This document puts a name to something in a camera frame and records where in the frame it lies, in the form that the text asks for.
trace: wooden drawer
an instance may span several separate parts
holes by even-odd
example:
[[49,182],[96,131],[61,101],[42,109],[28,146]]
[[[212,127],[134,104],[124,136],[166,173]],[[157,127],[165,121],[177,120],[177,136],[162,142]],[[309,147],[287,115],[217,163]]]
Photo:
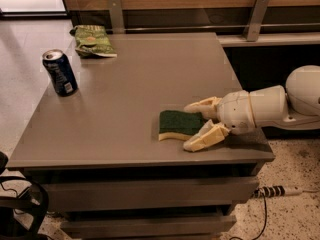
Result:
[[84,213],[61,229],[72,238],[82,239],[161,239],[209,240],[228,231],[234,216],[223,216],[218,207],[180,207],[128,210],[99,217]]
[[44,184],[55,212],[231,205],[246,202],[256,177]]

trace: floor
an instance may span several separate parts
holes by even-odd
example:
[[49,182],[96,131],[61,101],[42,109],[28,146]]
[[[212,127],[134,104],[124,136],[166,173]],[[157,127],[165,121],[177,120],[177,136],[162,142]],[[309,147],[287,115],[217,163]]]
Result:
[[[53,47],[68,53],[72,48],[70,29],[66,21],[0,24],[0,150],[9,157],[50,82],[41,54]],[[61,33],[64,38],[57,38]],[[260,239],[320,239],[320,192],[315,192],[320,189],[320,140],[272,139],[269,143],[276,159],[260,171],[260,186],[292,186],[308,192],[268,198],[267,225]],[[263,199],[250,199],[233,213],[237,223],[221,240],[258,236],[264,223]],[[59,229],[61,220],[48,216],[41,232],[54,240],[70,239]]]

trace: black can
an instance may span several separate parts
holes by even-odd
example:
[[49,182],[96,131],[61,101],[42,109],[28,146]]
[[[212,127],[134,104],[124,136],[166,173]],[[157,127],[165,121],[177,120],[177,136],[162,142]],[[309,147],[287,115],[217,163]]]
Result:
[[42,63],[58,95],[68,96],[78,89],[68,57],[62,51],[54,49],[45,52],[42,55]]

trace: can lid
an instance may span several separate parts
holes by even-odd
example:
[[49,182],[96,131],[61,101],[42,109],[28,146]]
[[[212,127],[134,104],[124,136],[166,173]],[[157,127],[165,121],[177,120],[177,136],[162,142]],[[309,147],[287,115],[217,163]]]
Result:
[[44,60],[57,60],[59,58],[61,58],[61,56],[63,55],[63,52],[58,50],[58,49],[54,49],[54,50],[50,50],[45,52],[42,55],[42,58]]

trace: robotic arm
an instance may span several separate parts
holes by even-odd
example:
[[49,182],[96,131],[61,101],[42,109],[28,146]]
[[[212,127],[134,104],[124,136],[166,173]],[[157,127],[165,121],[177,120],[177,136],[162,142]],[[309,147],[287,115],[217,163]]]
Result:
[[206,130],[201,129],[185,142],[184,148],[190,151],[214,145],[212,138],[211,142],[206,139],[216,134],[212,129],[217,127],[224,129],[224,133],[236,135],[264,126],[287,130],[320,129],[320,67],[304,66],[294,70],[287,79],[286,91],[282,86],[274,86],[250,93],[233,92],[222,99],[213,97],[192,103],[185,111],[201,112],[211,122],[203,126]]

